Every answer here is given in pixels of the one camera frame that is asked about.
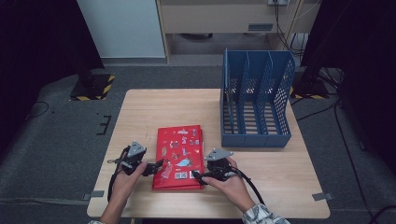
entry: gray carpet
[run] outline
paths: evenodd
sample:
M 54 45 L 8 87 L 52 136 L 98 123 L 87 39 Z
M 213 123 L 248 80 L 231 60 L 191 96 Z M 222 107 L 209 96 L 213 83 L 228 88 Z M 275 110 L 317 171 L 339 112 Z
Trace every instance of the gray carpet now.
M 77 76 L 44 87 L 0 167 L 0 223 L 87 223 L 84 193 L 93 190 L 100 165 L 125 92 L 129 89 L 219 88 L 220 66 L 108 67 L 115 75 L 105 100 L 69 101 Z M 327 108 L 338 97 L 304 99 L 293 105 L 296 118 Z M 337 115 L 361 182 L 364 198 L 376 213 L 396 204 L 396 176 L 375 152 L 362 151 L 359 139 L 341 108 Z M 101 123 L 111 121 L 105 135 Z M 333 109 L 299 121 L 309 154 L 325 192 L 331 216 L 327 219 L 290 219 L 291 223 L 368 223 L 351 162 L 338 130 Z M 58 199 L 71 205 L 15 202 L 15 199 Z M 377 223 L 395 223 L 396 212 L 387 211 Z M 214 220 L 139 220 L 143 223 L 214 223 Z M 124 218 L 121 223 L 130 223 Z M 221 223 L 241 223 L 223 220 Z

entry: red book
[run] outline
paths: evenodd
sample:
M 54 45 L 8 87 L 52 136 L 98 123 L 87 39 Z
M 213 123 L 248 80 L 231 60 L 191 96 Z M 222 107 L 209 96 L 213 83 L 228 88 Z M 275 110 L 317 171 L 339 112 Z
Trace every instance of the red book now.
M 154 175 L 152 189 L 202 189 L 191 171 L 202 174 L 204 148 L 200 125 L 158 129 L 156 161 L 163 168 Z

